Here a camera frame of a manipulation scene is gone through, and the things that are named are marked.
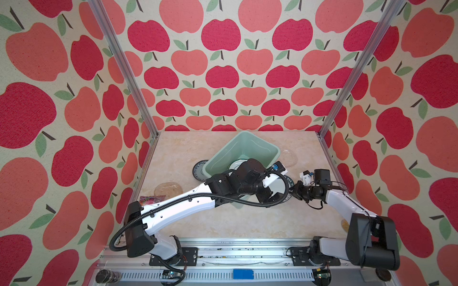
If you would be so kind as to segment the white plate green clover emblem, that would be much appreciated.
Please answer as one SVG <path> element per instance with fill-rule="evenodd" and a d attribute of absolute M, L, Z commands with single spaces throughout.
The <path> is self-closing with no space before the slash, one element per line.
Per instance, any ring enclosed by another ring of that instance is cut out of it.
<path fill-rule="evenodd" d="M 244 162 L 246 162 L 247 159 L 239 159 L 234 161 L 230 166 L 229 170 L 237 170 Z"/>

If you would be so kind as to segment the small dark patterned plate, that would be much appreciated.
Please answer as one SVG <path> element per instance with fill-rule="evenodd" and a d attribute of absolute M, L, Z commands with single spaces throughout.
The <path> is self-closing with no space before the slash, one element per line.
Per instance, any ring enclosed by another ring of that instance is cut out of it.
<path fill-rule="evenodd" d="M 207 176 L 203 174 L 203 167 L 207 161 L 208 160 L 201 160 L 197 162 L 193 167 L 193 177 L 200 182 L 205 182 L 207 180 Z"/>

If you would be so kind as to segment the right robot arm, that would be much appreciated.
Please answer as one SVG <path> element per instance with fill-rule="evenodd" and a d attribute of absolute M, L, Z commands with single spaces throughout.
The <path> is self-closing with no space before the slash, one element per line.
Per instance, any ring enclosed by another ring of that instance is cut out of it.
<path fill-rule="evenodd" d="M 315 236 L 306 254 L 310 263 L 322 265 L 339 259 L 362 268 L 399 269 L 401 260 L 394 221 L 352 199 L 343 184 L 330 179 L 330 170 L 303 172 L 290 193 L 307 204 L 320 200 L 321 207 L 334 208 L 349 224 L 346 238 Z"/>

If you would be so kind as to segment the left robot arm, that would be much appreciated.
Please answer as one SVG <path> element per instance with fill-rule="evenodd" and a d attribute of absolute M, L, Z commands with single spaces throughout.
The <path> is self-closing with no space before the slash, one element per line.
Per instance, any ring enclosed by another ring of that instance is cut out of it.
<path fill-rule="evenodd" d="M 192 214 L 211 210 L 227 203 L 269 208 L 283 203 L 289 194 L 287 170 L 281 162 L 265 168 L 250 158 L 237 169 L 215 174 L 191 191 L 174 199 L 142 206 L 128 205 L 123 227 L 109 241 L 114 252 L 126 251 L 128 257 L 150 254 L 174 261 L 182 256 L 179 239 L 162 237 L 166 226 Z"/>

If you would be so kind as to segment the mint green plastic bin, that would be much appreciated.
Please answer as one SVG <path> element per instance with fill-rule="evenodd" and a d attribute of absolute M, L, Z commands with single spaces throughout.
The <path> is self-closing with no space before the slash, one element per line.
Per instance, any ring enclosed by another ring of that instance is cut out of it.
<path fill-rule="evenodd" d="M 288 181 L 277 174 L 285 184 L 282 198 L 271 203 L 259 203 L 256 198 L 258 184 L 268 176 L 267 169 L 277 162 L 280 149 L 251 132 L 243 131 L 223 146 L 203 167 L 207 185 L 213 194 L 215 207 L 238 203 L 254 207 L 273 207 L 284 201 Z M 237 170 L 229 170 L 236 160 L 247 159 Z"/>

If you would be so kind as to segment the clear glass plate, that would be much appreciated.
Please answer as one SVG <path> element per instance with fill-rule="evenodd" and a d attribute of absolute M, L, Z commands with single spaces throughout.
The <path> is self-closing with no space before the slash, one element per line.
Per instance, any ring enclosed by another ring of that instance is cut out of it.
<path fill-rule="evenodd" d="M 281 150 L 279 161 L 285 168 L 291 168 L 298 163 L 298 156 L 294 151 L 283 149 Z"/>

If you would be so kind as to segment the grey box black knob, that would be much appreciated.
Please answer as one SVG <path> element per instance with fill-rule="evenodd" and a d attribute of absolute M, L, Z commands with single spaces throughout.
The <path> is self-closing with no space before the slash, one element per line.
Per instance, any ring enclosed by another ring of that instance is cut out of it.
<path fill-rule="evenodd" d="M 390 271 L 382 268 L 362 268 L 360 274 L 364 282 L 388 282 L 392 279 Z"/>

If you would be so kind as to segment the purple Fox's candy bag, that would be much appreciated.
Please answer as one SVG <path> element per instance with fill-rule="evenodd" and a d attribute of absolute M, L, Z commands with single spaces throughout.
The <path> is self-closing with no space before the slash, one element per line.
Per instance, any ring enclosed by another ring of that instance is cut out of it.
<path fill-rule="evenodd" d="M 156 197 L 156 196 L 141 196 L 139 199 L 139 203 L 142 206 L 145 205 L 153 205 L 162 202 L 161 197 Z"/>

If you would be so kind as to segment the dark cylindrical can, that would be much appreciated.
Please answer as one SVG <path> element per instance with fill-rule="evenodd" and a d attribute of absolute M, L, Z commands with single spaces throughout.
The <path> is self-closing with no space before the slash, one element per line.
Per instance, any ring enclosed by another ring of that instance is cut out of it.
<path fill-rule="evenodd" d="M 118 283 L 122 275 L 120 272 L 109 269 L 101 269 L 95 276 L 95 282 L 98 284 L 115 284 Z"/>

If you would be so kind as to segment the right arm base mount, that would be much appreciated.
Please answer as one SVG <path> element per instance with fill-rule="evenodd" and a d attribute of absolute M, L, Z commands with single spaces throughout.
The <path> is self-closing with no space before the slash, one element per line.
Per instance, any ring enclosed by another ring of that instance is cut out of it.
<path fill-rule="evenodd" d="M 290 247 L 285 255 L 292 259 L 294 266 L 341 266 L 338 258 L 310 250 L 310 247 Z"/>

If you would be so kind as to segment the blue block on rail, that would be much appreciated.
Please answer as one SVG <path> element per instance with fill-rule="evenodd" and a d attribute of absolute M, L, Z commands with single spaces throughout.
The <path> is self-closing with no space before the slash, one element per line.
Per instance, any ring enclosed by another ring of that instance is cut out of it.
<path fill-rule="evenodd" d="M 255 274 L 252 269 L 234 269 L 233 270 L 234 280 L 254 280 Z"/>

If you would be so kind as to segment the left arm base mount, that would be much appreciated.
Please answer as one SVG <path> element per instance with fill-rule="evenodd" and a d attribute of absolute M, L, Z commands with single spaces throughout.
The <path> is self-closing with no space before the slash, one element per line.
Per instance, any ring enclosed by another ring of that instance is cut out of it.
<path fill-rule="evenodd" d="M 197 247 L 182 247 L 178 254 L 165 262 L 171 266 L 196 266 L 198 259 Z"/>

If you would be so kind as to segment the left aluminium frame post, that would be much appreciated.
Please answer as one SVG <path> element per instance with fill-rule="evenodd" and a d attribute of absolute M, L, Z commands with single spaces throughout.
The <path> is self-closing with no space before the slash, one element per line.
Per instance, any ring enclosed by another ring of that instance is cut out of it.
<path fill-rule="evenodd" d="M 160 132 L 154 123 L 154 120 L 149 112 L 146 100 L 144 99 L 143 93 L 137 84 L 133 70 L 130 63 L 124 53 L 124 50 L 120 46 L 117 34 L 115 33 L 114 27 L 110 21 L 108 12 L 106 11 L 102 1 L 89 0 L 89 5 L 94 14 L 94 17 L 99 24 L 102 33 L 104 34 L 109 48 L 112 51 L 113 57 L 115 58 L 118 67 L 124 80 L 131 91 L 134 101 L 139 108 L 139 111 L 148 127 L 153 139 L 158 139 Z"/>

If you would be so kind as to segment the aluminium frame post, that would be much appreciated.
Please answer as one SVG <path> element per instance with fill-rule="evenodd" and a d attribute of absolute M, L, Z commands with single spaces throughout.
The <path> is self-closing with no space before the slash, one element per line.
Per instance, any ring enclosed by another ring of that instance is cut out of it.
<path fill-rule="evenodd" d="M 117 34 L 115 33 L 114 27 L 110 21 L 108 12 L 106 11 L 102 1 L 89 0 L 89 5 L 94 14 L 94 17 L 99 24 L 102 33 L 104 34 L 109 48 L 112 51 L 113 57 L 115 58 L 118 67 L 124 80 L 131 91 L 134 101 L 139 108 L 139 111 L 148 127 L 153 139 L 158 139 L 160 132 L 154 123 L 154 120 L 149 112 L 146 100 L 144 99 L 143 93 L 137 84 L 133 70 L 130 63 L 124 53 L 124 50 L 120 46 Z"/>
<path fill-rule="evenodd" d="M 341 107 L 343 106 L 344 101 L 346 100 L 347 96 L 349 96 L 355 84 L 359 80 L 361 74 L 364 72 L 365 67 L 372 59 L 377 47 L 380 45 L 385 34 L 390 28 L 392 21 L 397 17 L 399 11 L 401 11 L 403 5 L 406 2 L 407 1 L 395 0 L 390 1 L 386 6 L 384 12 L 382 13 L 382 17 L 380 18 L 378 24 L 374 29 L 374 32 L 368 40 L 367 45 L 361 52 L 361 56 L 359 57 L 359 59 L 356 61 L 356 65 L 350 73 L 348 80 L 346 81 L 342 91 L 339 91 L 337 99 L 333 107 L 331 108 L 331 111 L 324 120 L 323 125 L 320 128 L 320 131 L 317 133 L 319 140 L 324 141 L 324 137 L 327 134 L 331 124 L 335 121 L 335 118 L 339 113 Z"/>

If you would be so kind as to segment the right aluminium frame post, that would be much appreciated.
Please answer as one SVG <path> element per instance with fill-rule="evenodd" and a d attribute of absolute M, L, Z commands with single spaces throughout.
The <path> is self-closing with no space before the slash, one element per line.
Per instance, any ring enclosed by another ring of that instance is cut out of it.
<path fill-rule="evenodd" d="M 361 74 L 364 72 L 365 67 L 372 59 L 377 47 L 380 45 L 385 34 L 390 28 L 392 21 L 397 17 L 399 11 L 401 11 L 403 5 L 406 2 L 407 1 L 395 0 L 390 1 L 386 6 L 384 12 L 382 13 L 382 17 L 380 18 L 378 24 L 374 29 L 374 32 L 368 40 L 367 45 L 361 52 L 361 56 L 359 57 L 359 59 L 356 61 L 356 65 L 350 73 L 348 80 L 346 81 L 342 91 L 339 91 L 337 99 L 333 107 L 331 108 L 331 111 L 324 120 L 323 125 L 320 128 L 320 131 L 317 133 L 319 140 L 324 141 L 324 137 L 327 134 L 331 124 L 335 121 L 335 118 L 339 113 L 341 107 L 343 106 L 344 101 L 346 100 L 347 96 L 349 96 L 355 84 L 359 80 Z"/>

